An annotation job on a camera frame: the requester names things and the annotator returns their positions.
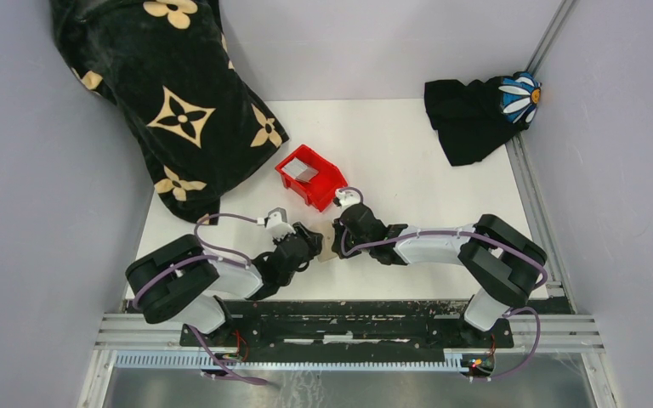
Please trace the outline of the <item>red plastic bin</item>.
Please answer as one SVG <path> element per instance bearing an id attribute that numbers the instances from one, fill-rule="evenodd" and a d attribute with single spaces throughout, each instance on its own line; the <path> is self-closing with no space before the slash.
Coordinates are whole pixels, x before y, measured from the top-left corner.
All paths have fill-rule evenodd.
<path id="1" fill-rule="evenodd" d="M 320 213 L 332 205 L 336 191 L 347 186 L 339 168 L 306 144 L 301 144 L 275 166 L 287 190 L 300 196 Z"/>

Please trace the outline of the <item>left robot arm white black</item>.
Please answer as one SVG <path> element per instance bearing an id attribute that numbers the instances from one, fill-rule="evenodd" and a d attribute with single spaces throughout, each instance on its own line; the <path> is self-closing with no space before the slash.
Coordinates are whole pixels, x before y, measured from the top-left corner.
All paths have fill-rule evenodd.
<path id="1" fill-rule="evenodd" d="M 231 340 L 233 319 L 220 294 L 260 301 L 291 283 L 321 254 L 324 236 L 297 222 L 275 247 L 250 264 L 223 258 L 187 234 L 132 262 L 125 276 L 132 305 L 149 324 L 165 321 L 197 329 L 211 344 Z"/>

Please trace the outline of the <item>stack of credit cards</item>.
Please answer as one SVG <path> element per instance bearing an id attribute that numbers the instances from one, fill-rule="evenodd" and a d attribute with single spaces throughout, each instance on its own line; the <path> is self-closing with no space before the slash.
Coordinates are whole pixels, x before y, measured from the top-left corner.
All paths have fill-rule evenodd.
<path id="1" fill-rule="evenodd" d="M 285 164 L 281 170 L 289 178 L 300 183 L 309 183 L 319 172 L 314 167 L 309 166 L 297 158 Z"/>

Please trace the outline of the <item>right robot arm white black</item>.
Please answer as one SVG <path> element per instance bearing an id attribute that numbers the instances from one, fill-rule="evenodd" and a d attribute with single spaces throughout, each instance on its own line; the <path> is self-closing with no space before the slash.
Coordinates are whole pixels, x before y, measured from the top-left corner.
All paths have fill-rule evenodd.
<path id="1" fill-rule="evenodd" d="M 332 227 L 332 251 L 339 258 L 366 253 L 383 265 L 463 266 L 480 285 L 457 323 L 457 336 L 469 347 L 486 341 L 498 320 L 525 307 L 531 293 L 548 280 L 545 251 L 494 214 L 462 227 L 420 229 L 385 224 L 370 207 L 357 203 Z"/>

